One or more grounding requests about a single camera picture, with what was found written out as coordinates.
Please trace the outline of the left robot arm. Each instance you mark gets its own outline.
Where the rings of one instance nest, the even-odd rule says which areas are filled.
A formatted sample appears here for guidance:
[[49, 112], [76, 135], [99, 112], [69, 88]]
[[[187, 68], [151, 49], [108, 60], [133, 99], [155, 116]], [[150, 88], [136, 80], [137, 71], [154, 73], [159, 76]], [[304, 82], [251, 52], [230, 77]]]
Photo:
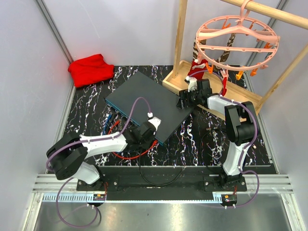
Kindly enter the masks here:
[[156, 117], [137, 127], [102, 136], [82, 136], [69, 133], [51, 147], [46, 156], [46, 167], [58, 180], [75, 178], [97, 191], [103, 187], [104, 179], [97, 167], [86, 163], [86, 159], [98, 154], [121, 153], [150, 148], [161, 121]]

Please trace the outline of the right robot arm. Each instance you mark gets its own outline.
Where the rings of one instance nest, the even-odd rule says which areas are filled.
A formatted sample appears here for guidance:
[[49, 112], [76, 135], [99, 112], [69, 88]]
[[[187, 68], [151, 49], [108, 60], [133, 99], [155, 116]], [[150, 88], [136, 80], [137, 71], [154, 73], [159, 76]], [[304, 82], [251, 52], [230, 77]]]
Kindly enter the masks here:
[[222, 190], [229, 191], [241, 182], [245, 155], [259, 133], [259, 125], [252, 102], [230, 100], [213, 93], [208, 79], [186, 77], [186, 90], [179, 91], [177, 107], [184, 109], [201, 105], [225, 115], [227, 137], [230, 141], [225, 162], [218, 177]]

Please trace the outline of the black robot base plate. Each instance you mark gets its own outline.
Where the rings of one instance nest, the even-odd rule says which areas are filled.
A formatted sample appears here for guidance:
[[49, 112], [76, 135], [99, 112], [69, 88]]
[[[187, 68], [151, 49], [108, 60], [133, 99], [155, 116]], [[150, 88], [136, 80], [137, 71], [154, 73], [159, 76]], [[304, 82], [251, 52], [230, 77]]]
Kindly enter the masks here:
[[101, 179], [94, 184], [78, 180], [77, 191], [101, 193], [107, 201], [220, 203], [221, 194], [273, 193], [284, 189], [288, 179], [265, 168], [256, 167], [257, 175], [243, 174], [231, 190], [219, 186], [222, 167], [99, 167]]

